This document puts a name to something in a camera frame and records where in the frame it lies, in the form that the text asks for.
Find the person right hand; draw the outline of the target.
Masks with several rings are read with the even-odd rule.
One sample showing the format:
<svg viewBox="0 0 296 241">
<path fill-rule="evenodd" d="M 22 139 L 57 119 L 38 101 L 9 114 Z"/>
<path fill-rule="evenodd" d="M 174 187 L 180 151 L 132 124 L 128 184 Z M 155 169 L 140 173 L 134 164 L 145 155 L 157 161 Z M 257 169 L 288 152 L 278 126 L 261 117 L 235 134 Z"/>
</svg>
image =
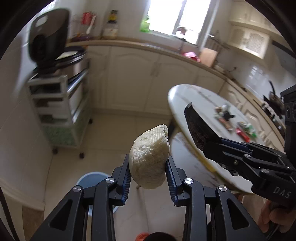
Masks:
<svg viewBox="0 0 296 241">
<path fill-rule="evenodd" d="M 271 201 L 265 202 L 261 209 L 261 214 L 258 219 L 258 226 L 262 232 L 267 232 L 269 229 L 269 222 L 280 225 L 280 232 L 285 233 L 290 230 L 295 221 L 295 210 L 287 213 L 280 208 L 271 209 Z"/>
</svg>

